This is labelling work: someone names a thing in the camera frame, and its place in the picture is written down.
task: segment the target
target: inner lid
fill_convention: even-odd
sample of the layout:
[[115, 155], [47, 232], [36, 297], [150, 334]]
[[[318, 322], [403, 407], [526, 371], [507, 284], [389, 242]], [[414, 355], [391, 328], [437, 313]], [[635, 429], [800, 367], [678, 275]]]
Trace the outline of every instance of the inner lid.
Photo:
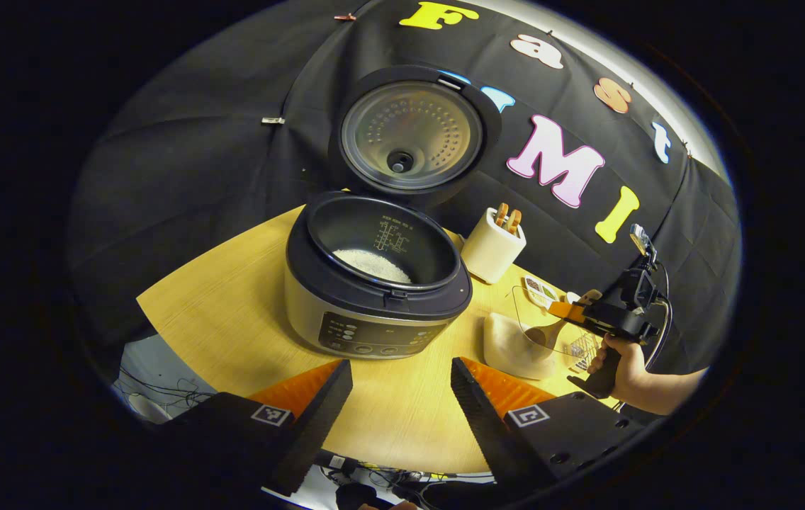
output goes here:
[[481, 121], [450, 88], [396, 81], [355, 101], [340, 136], [361, 175], [399, 190], [422, 190], [467, 170], [481, 146]]

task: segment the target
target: rice cooker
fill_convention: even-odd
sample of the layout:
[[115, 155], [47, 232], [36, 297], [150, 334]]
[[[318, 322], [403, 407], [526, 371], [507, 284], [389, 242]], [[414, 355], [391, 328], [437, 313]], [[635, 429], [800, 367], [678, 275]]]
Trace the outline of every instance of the rice cooker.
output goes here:
[[426, 67], [371, 72], [331, 130], [335, 188], [309, 201], [286, 243], [286, 312], [312, 348], [345, 358], [424, 351], [471, 301], [444, 229], [419, 208], [448, 200], [500, 135], [493, 101]]

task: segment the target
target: wooden table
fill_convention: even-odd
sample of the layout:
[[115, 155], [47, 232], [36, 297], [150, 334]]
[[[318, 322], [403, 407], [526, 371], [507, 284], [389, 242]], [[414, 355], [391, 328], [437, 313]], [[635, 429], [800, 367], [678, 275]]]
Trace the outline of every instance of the wooden table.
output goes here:
[[[137, 297], [170, 348], [217, 391], [247, 396], [335, 359], [306, 348], [283, 309], [286, 237], [301, 210], [216, 246]], [[535, 235], [535, 242], [543, 242], [540, 232]], [[458, 236], [451, 238], [461, 248]], [[484, 317], [496, 312], [515, 319], [512, 288], [522, 286], [525, 274], [530, 273], [513, 265], [494, 285], [473, 278], [468, 309], [412, 358], [353, 359], [353, 390], [324, 448], [394, 468], [488, 471], [450, 388], [451, 359], [466, 356], [484, 362]], [[530, 305], [524, 290], [516, 288], [515, 293], [523, 323], [555, 322], [547, 311]], [[579, 333], [578, 327], [564, 327], [558, 345], [567, 345]], [[565, 367], [568, 356], [554, 356], [558, 371], [553, 377], [525, 381], [555, 395], [578, 391], [565, 379], [571, 374]]]

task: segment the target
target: control panel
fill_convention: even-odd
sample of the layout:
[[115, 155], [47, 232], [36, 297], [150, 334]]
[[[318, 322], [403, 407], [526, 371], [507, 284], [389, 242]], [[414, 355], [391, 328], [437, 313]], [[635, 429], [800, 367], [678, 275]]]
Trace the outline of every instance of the control panel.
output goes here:
[[321, 320], [318, 341], [325, 348], [352, 356], [411, 356], [424, 351], [447, 325], [398, 326], [351, 319], [328, 311]]

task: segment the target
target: black backdrop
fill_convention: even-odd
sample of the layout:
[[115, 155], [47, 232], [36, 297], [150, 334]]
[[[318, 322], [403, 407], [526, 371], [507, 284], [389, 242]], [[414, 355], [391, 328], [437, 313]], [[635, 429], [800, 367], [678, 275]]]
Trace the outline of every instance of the black backdrop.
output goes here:
[[[794, 85], [805, 94], [805, 4], [552, 7], [607, 33], [684, 97], [716, 101], [722, 110], [700, 113], [710, 125], [729, 115], [753, 150], [737, 154], [750, 166], [734, 176], [749, 217], [741, 312], [712, 370], [716, 384], [734, 372], [732, 385], [700, 421], [665, 422], [644, 445], [652, 462], [592, 469], [571, 507], [805, 506], [805, 307], [782, 306], [805, 288], [805, 186], [798, 206], [779, 199], [805, 171], [805, 101], [790, 96]], [[97, 133], [174, 55], [260, 8], [0, 3], [0, 508], [248, 507], [247, 494], [212, 490], [207, 472], [182, 465], [175, 477], [167, 446], [98, 381], [72, 330], [62, 249]], [[685, 72], [704, 90], [684, 85]], [[706, 384], [690, 406], [716, 390]]]
[[[478, 20], [441, 30], [399, 26], [418, 4], [292, 0], [243, 20], [178, 58], [144, 86], [99, 138], [79, 177], [69, 224], [75, 298], [97, 343], [110, 351], [152, 330], [135, 297], [221, 242], [306, 202], [326, 187], [326, 143], [337, 104], [357, 79], [394, 64], [422, 64], [492, 86], [516, 103], [502, 112], [500, 141], [454, 199], [429, 213], [468, 235], [484, 209], [506, 201], [524, 213], [529, 244], [516, 264], [576, 293], [608, 288], [638, 252], [626, 233], [653, 235], [672, 276], [674, 327], [652, 368], [706, 367], [736, 298], [742, 234], [729, 184], [696, 159], [637, 93], [628, 113], [593, 94], [613, 72], [564, 42], [503, 14], [461, 2]], [[358, 20], [341, 23], [337, 12]], [[510, 47], [524, 33], [555, 45], [562, 69]], [[506, 167], [540, 113], [564, 131], [564, 154], [582, 145], [604, 156], [578, 209], [551, 184]], [[285, 125], [262, 125], [283, 116]], [[654, 151], [653, 120], [672, 146]], [[641, 203], [609, 244], [595, 232], [627, 186]]]

